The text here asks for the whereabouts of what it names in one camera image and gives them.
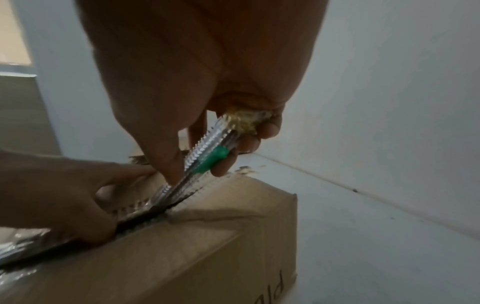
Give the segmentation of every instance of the finger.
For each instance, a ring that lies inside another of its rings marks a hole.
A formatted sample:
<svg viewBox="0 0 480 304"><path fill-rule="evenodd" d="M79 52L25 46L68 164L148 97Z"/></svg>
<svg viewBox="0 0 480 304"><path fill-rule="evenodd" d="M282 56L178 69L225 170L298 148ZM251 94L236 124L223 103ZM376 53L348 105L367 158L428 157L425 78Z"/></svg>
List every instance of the finger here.
<svg viewBox="0 0 480 304"><path fill-rule="evenodd" d="M89 170L94 175L95 191L100 187L132 182L141 176L155 173L155 169L145 165L129 165L117 163L99 163Z"/></svg>
<svg viewBox="0 0 480 304"><path fill-rule="evenodd" d="M179 148L178 133L159 135L155 139L138 141L141 150L153 168L170 185L176 185L184 176L184 157Z"/></svg>
<svg viewBox="0 0 480 304"><path fill-rule="evenodd" d="M68 206L65 221L60 229L73 233L89 243L102 243L115 233L116 223L92 198L76 197Z"/></svg>
<svg viewBox="0 0 480 304"><path fill-rule="evenodd" d="M204 134L207 132L207 112L203 111L198 119L188 127L188 144L190 149L193 148L197 142L202 139Z"/></svg>
<svg viewBox="0 0 480 304"><path fill-rule="evenodd" d="M241 153L251 153L260 146L260 139L257 136L244 134L236 143L236 149Z"/></svg>
<svg viewBox="0 0 480 304"><path fill-rule="evenodd" d="M227 174L229 169L235 164L238 157L238 151L232 150L230 154L226 157L226 159L219 161L212 169L210 169L210 173L213 176L221 177Z"/></svg>
<svg viewBox="0 0 480 304"><path fill-rule="evenodd" d="M280 133L282 127L282 116L274 116L266 123L259 125L256 128L257 136L263 139L272 138Z"/></svg>

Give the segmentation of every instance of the tiled floor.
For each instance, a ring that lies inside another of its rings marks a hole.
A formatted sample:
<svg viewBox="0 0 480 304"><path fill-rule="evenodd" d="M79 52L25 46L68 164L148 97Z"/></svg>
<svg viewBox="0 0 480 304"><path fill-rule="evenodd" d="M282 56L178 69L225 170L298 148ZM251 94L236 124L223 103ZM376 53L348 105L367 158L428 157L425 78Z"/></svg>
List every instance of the tiled floor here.
<svg viewBox="0 0 480 304"><path fill-rule="evenodd" d="M33 77L0 76L0 148L60 154Z"/></svg>

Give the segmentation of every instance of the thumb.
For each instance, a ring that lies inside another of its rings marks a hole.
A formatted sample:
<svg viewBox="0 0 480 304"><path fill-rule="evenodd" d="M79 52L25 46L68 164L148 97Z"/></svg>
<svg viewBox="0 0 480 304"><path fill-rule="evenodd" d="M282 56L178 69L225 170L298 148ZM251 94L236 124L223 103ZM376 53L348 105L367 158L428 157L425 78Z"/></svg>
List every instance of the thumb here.
<svg viewBox="0 0 480 304"><path fill-rule="evenodd" d="M154 138L137 139L150 165L158 170L169 185L176 185L184 176L184 158L179 148L179 135L159 134Z"/></svg>
<svg viewBox="0 0 480 304"><path fill-rule="evenodd" d="M71 232L86 242L102 243L115 233L117 225L114 219L88 196L76 197L70 205L69 214L71 216L58 228Z"/></svg>

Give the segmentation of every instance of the clear packing tape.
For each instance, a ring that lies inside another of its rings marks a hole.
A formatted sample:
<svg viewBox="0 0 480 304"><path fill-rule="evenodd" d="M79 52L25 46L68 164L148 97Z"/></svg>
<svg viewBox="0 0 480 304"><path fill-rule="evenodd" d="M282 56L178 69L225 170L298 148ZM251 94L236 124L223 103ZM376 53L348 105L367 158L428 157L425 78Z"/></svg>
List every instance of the clear packing tape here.
<svg viewBox="0 0 480 304"><path fill-rule="evenodd" d="M179 203L215 179L208 171L226 158L241 134L255 134L256 127L271 116L270 112L230 110L220 117L185 158L185 175L179 184L164 184L153 196L150 194L134 204L107 208L118 222L113 240L163 221L169 213L182 209ZM48 229L10 230L10 236L0 244L0 287L35 273L43 262L91 248L67 233Z"/></svg>

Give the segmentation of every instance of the torn cardboard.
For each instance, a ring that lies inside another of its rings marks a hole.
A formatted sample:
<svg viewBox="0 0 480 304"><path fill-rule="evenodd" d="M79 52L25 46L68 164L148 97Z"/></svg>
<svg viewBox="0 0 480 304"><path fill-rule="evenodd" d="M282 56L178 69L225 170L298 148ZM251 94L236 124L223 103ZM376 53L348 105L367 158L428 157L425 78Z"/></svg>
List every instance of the torn cardboard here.
<svg viewBox="0 0 480 304"><path fill-rule="evenodd" d="M104 193L103 203L148 198L163 182L154 175ZM229 175L169 220L23 275L3 274L0 302L276 303L296 277L296 227L295 195Z"/></svg>

